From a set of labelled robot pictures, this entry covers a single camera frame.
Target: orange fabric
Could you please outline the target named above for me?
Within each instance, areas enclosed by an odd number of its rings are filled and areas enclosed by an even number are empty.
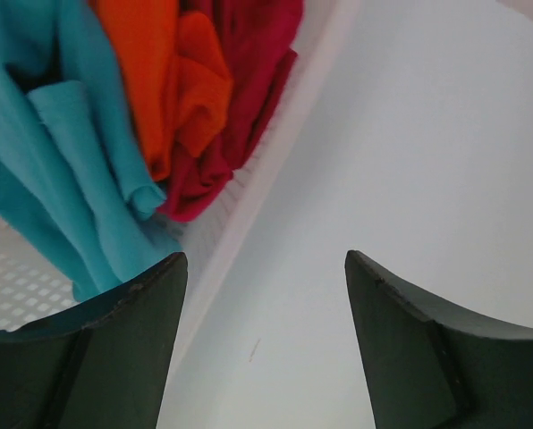
[[[212,21],[179,17],[178,0],[90,0],[122,68],[154,181],[167,178],[175,141],[199,156],[226,123],[233,78]]]

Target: white tray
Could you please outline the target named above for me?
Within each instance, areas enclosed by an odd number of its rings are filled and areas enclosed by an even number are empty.
[[[169,377],[181,363],[299,136],[362,0],[306,0],[299,53],[254,155],[196,221],[170,224],[189,260],[189,285]],[[0,220],[0,329],[14,330],[74,304],[71,284]]]

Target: laundry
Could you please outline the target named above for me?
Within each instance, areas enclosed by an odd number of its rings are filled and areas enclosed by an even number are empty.
[[[182,0],[182,8],[213,20],[234,78],[229,117],[221,134],[199,159],[184,150],[173,152],[178,166],[172,170],[168,199],[159,211],[188,222],[213,202],[260,141],[296,58],[289,46],[300,25],[303,0]]]
[[[85,300],[180,250],[164,201],[86,2],[0,0],[0,215]]]
[[[284,84],[297,58],[289,50],[278,64],[270,92],[250,135],[250,147],[255,147],[273,116]],[[227,163],[223,152],[224,136],[194,158],[181,145],[173,151],[173,169],[168,182],[167,200],[157,209],[177,222],[189,222],[198,217],[219,195],[224,186],[233,178],[233,170]]]
[[[223,129],[233,89],[213,22],[179,0],[91,2],[122,67],[140,146],[155,181],[175,142],[197,157]]]

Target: fabric fold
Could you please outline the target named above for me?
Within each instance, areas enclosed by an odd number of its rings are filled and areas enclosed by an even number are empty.
[[[227,123],[233,78],[213,23],[203,13],[185,13],[177,32],[179,94],[174,139],[200,156]]]
[[[296,53],[289,50],[277,67],[266,102],[253,124],[249,153],[245,155],[247,158],[252,155],[275,113],[296,58]],[[220,135],[199,158],[191,156],[181,145],[175,147],[167,200],[157,209],[158,212],[176,222],[190,222],[215,201],[233,178],[233,170],[222,152],[223,141],[224,136]]]
[[[85,2],[0,0],[0,215],[74,280],[77,300],[180,250],[147,220],[165,196],[126,111]]]

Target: crimson cloth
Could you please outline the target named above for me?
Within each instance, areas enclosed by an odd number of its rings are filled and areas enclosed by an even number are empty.
[[[249,159],[288,80],[296,53],[290,45],[300,25],[303,0],[183,0],[184,11],[209,16],[233,74],[233,98],[227,124],[194,158],[173,148],[168,199],[159,207],[178,222],[196,218],[213,202],[233,171]]]

